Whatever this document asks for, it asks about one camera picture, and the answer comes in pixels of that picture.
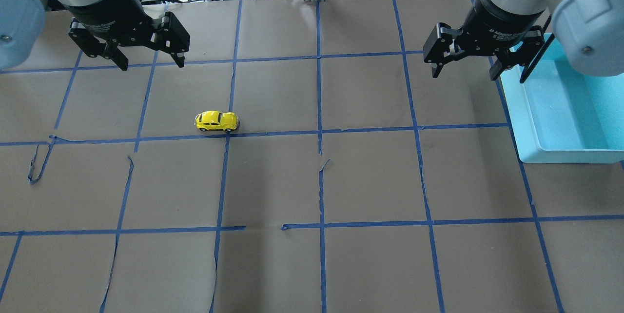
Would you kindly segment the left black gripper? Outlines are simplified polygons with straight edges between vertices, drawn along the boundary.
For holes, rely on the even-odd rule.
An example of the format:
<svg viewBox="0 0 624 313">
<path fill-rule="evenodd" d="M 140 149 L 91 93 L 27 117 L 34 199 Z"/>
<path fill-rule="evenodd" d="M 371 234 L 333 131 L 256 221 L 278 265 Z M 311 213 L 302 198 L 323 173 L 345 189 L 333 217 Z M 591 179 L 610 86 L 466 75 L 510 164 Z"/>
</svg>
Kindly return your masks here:
<svg viewBox="0 0 624 313">
<path fill-rule="evenodd" d="M 68 36 L 90 58 L 111 60 L 127 71 L 129 62 L 119 46 L 143 46 L 171 56 L 185 66 L 190 35 L 174 13 L 167 11 L 156 24 L 139 0 L 98 0 L 89 5 L 68 5 L 71 19 Z"/>
</svg>

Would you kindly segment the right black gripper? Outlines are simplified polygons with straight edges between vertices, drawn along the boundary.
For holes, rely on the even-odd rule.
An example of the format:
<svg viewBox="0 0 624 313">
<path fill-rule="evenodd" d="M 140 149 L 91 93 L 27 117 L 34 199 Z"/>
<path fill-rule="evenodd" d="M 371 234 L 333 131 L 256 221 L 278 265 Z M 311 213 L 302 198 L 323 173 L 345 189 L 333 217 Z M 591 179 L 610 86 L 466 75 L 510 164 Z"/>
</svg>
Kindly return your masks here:
<svg viewBox="0 0 624 313">
<path fill-rule="evenodd" d="M 461 59 L 461 52 L 469 56 L 494 55 L 497 60 L 489 75 L 497 80 L 505 70 L 527 66 L 537 56 L 545 42 L 544 30 L 533 27 L 542 14 L 517 15 L 491 0 L 475 0 L 460 29 L 446 23 L 434 25 L 423 45 L 423 61 L 430 65 L 431 76 L 438 78 L 446 64 Z M 510 49 L 519 43 L 518 49 Z"/>
</svg>

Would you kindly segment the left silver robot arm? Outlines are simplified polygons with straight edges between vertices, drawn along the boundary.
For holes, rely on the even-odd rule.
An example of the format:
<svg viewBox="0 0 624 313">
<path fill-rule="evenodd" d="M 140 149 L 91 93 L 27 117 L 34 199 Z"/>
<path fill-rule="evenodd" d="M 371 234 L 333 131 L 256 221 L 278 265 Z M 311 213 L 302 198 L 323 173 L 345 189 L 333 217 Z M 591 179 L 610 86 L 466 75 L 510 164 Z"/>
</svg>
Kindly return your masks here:
<svg viewBox="0 0 624 313">
<path fill-rule="evenodd" d="M 1 0 L 2 69 L 15 68 L 30 56 L 45 25 L 48 0 Z M 73 16 L 68 36 L 90 58 L 111 60 L 126 71 L 123 47 L 141 46 L 167 53 L 183 68 L 190 35 L 174 13 L 151 18 L 139 0 L 58 0 Z"/>
</svg>

